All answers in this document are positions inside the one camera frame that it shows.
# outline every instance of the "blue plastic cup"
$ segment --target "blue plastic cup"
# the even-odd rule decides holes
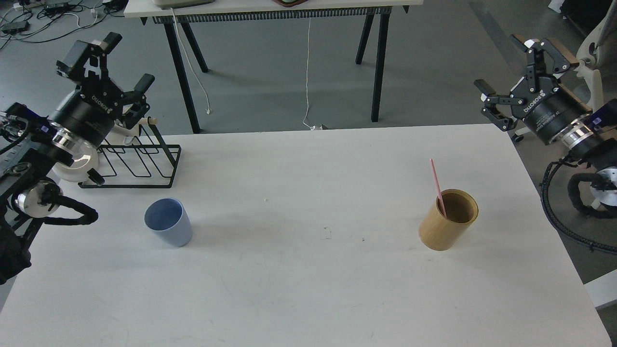
[[[146,226],[161,240],[182,247],[191,241],[193,230],[184,206],[173,198],[151,204],[144,216]]]

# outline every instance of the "wooden cup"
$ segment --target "wooden cup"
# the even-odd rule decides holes
[[[441,193],[444,199],[446,219],[439,200],[435,202],[420,224],[418,233],[422,242],[436,251],[445,251],[478,217],[478,204],[471,195],[458,189],[447,189]]]

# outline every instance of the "gray floor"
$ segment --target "gray floor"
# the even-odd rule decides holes
[[[581,44],[582,36],[547,9],[548,2],[426,0],[409,14],[395,8],[378,123],[370,122],[377,25],[365,62],[358,66],[354,57],[363,18],[313,19],[309,124],[366,128],[486,123],[479,112],[481,102],[473,81],[485,78],[497,91],[505,92],[518,81],[524,68],[524,56],[513,49],[508,34],[555,37],[572,52]],[[96,2],[84,3],[92,6]],[[0,13],[5,13],[7,6],[0,2]],[[80,15],[82,25],[92,21],[89,13]],[[36,37],[44,40],[61,35],[75,28],[76,21],[68,16]],[[34,29],[41,25],[35,23]],[[212,69],[207,75],[199,73],[209,91],[210,115],[205,113],[205,97],[189,76],[204,133],[307,130],[302,119],[308,25],[308,20],[193,25]],[[109,31],[124,37],[109,57],[112,78],[129,90],[142,73],[155,75],[147,94],[152,106],[149,115],[160,120],[159,128],[165,134],[190,133],[163,27],[152,22],[144,27],[138,19],[108,17],[100,25],[50,43],[10,42],[0,51],[0,109],[18,101],[40,114],[50,113],[73,88],[70,81],[55,74],[56,60],[65,56],[75,40],[99,40]],[[571,89],[585,93],[574,77],[565,81]],[[615,84],[612,76],[606,77],[607,100],[617,95]],[[541,181],[548,162],[565,153],[559,144],[546,147],[532,135],[516,148],[534,183]],[[558,216],[586,237],[617,244],[615,222],[585,218],[570,206],[565,192],[569,175],[564,169],[553,183],[552,203]],[[584,283],[617,269],[616,256],[590,253],[570,240],[564,240],[564,245]],[[0,288],[3,303],[2,296],[8,294],[10,285]],[[617,343],[617,307],[598,313]]]

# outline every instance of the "black table leg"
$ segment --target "black table leg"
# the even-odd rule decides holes
[[[199,45],[197,45],[197,40],[195,40],[195,35],[193,35],[191,24],[180,23],[180,25],[182,25],[182,30],[184,30],[184,34],[186,35],[186,38],[189,40],[189,44],[191,45],[193,54],[195,54],[195,58],[197,58],[197,63],[199,64],[199,68],[201,69],[201,72],[207,73],[209,71],[208,65],[205,64],[204,56],[201,54]]]
[[[381,84],[384,78],[384,62],[386,60],[387,28],[390,15],[382,14],[379,20],[379,39],[377,43],[377,64],[375,65],[375,87],[373,88],[373,108],[371,121],[379,120],[379,103],[381,102]]]
[[[355,57],[355,63],[362,64],[364,58],[364,50],[366,49],[366,42],[368,41],[368,35],[371,33],[371,26],[373,25],[374,14],[367,14],[364,20],[364,28],[362,29],[362,37],[360,37],[360,46],[358,47],[358,54]]]
[[[198,134],[201,132],[201,129],[199,128],[199,121],[197,119],[197,114],[195,113],[195,105],[193,104],[193,97],[191,96],[189,82],[186,79],[184,63],[182,62],[180,47],[178,46],[178,40],[176,39],[176,31],[172,23],[166,23],[164,26],[165,34],[167,34],[167,41],[169,42],[169,49],[172,52],[173,65],[176,67],[176,74],[178,75],[178,81],[180,82],[180,90],[182,91],[182,97],[184,98],[186,112],[188,113],[189,121],[191,122],[191,128],[194,134]]]

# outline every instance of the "dish rack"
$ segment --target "dish rack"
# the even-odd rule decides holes
[[[97,172],[105,180],[97,185],[91,180],[78,183],[81,188],[171,188],[176,176],[181,147],[167,144],[148,118],[139,124],[139,136],[127,137],[125,144],[105,139],[98,149]]]

